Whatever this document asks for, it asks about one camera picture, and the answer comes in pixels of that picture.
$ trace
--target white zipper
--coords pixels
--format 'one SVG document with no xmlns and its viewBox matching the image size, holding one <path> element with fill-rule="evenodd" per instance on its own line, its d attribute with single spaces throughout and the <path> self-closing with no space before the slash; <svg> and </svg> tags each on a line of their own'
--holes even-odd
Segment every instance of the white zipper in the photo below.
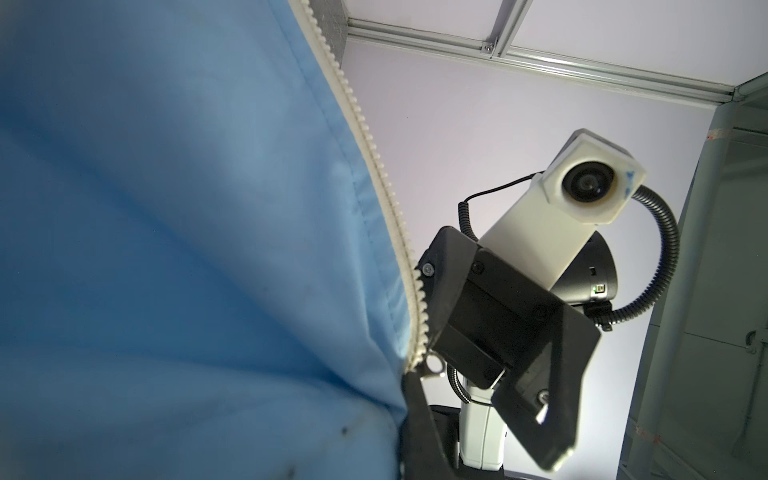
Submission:
<svg viewBox="0 0 768 480">
<path fill-rule="evenodd" d="M 344 77 L 339 62 L 331 52 L 331 48 L 323 36 L 323 31 L 317 26 L 317 19 L 310 7 L 309 0 L 289 0 L 299 26 L 312 48 L 315 58 L 323 70 L 328 84 L 336 96 L 336 101 L 344 113 L 349 128 L 352 130 L 358 147 L 366 160 L 368 172 L 373 181 L 379 204 L 384 213 L 389 238 L 395 249 L 397 264 L 400 267 L 402 283 L 406 288 L 406 299 L 411 320 L 411 333 L 406 354 L 406 372 L 413 370 L 424 359 L 427 344 L 427 304 L 424 301 L 423 282 L 419 280 L 421 272 L 416 269 L 417 261 L 406 231 L 406 223 L 402 219 L 402 211 L 392 192 L 392 184 L 387 181 L 384 164 L 376 153 L 373 136 L 369 133 L 366 118 L 360 113 L 357 98 L 354 97 L 349 81 Z"/>
</svg>

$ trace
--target silver screw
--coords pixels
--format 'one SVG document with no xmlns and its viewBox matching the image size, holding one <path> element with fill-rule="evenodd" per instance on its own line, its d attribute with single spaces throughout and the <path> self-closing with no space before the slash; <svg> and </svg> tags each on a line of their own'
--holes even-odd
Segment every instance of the silver screw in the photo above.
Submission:
<svg viewBox="0 0 768 480">
<path fill-rule="evenodd" d="M 435 267 L 431 263 L 425 263 L 422 267 L 422 273 L 424 276 L 432 276 L 435 274 Z"/>
<path fill-rule="evenodd" d="M 543 389 L 537 395 L 536 399 L 542 404 L 547 405 L 549 403 L 549 390 Z"/>
</svg>

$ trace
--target blue fabric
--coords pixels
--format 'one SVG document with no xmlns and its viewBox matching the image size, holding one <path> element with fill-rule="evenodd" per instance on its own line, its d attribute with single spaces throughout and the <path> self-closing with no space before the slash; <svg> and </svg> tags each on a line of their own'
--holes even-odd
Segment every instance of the blue fabric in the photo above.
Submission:
<svg viewBox="0 0 768 480">
<path fill-rule="evenodd" d="M 406 298 L 284 0 L 0 15 L 0 463 L 395 478 Z"/>
</svg>

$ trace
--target zipper teeth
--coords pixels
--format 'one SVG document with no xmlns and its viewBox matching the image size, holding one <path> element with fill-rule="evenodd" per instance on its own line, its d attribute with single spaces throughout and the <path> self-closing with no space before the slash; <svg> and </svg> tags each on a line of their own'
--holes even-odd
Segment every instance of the zipper teeth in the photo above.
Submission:
<svg viewBox="0 0 768 480">
<path fill-rule="evenodd" d="M 376 183 L 380 185 L 384 192 L 385 198 L 379 195 L 379 203 L 382 209 L 385 211 L 385 219 L 387 220 L 389 210 L 389 219 L 394 221 L 388 221 L 387 227 L 389 229 L 389 235 L 392 239 L 393 246 L 395 247 L 395 255 L 398 257 L 398 264 L 401 270 L 401 277 L 406 288 L 406 298 L 408 299 L 409 312 L 411 317 L 411 332 L 409 337 L 408 352 L 406 354 L 406 372 L 413 370 L 420 364 L 427 353 L 427 332 L 429 327 L 427 325 L 427 304 L 424 300 L 425 294 L 423 291 L 424 283 L 419 279 L 421 272 L 416 269 L 418 262 L 415 258 L 415 253 L 411 248 L 411 241 L 406 229 L 406 222 L 402 217 L 402 210 L 399 208 L 399 202 L 395 199 L 395 193 L 392 191 L 392 184 L 387 181 L 387 173 L 384 170 L 384 164 L 381 162 L 381 156 L 376 151 L 376 144 L 373 143 L 373 136 L 369 133 L 369 127 L 366 124 L 366 118 L 362 115 L 362 109 L 357 103 L 357 98 L 353 95 L 353 90 L 349 86 L 349 80 L 344 76 L 344 72 L 341 69 L 340 63 L 336 60 L 336 56 L 331 52 L 331 48 L 323 36 L 323 31 L 317 24 L 314 11 L 310 7 L 309 0 L 300 0 L 301 9 L 304 15 L 311 24 L 311 29 L 314 33 L 315 39 L 319 42 L 325 53 L 325 58 L 329 62 L 330 67 L 339 82 L 341 89 L 346 97 L 346 102 L 351 108 L 353 116 L 356 120 L 356 126 L 362 132 L 362 137 L 365 139 L 364 144 L 358 145 L 363 151 L 363 157 L 366 159 L 366 163 L 369 165 L 369 171 L 373 177 L 373 172 L 376 172 L 376 177 L 373 178 L 374 186 Z M 407 265 L 407 269 L 403 268 L 402 263 Z"/>
</svg>

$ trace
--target black lens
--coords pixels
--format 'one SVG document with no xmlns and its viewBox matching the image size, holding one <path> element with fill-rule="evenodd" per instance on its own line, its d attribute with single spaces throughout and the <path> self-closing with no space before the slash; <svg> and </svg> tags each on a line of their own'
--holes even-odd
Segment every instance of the black lens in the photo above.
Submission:
<svg viewBox="0 0 768 480">
<path fill-rule="evenodd" d="M 574 200 L 590 203 L 605 197 L 614 181 L 614 171 L 600 162 L 587 162 L 571 168 L 563 188 Z"/>
</svg>

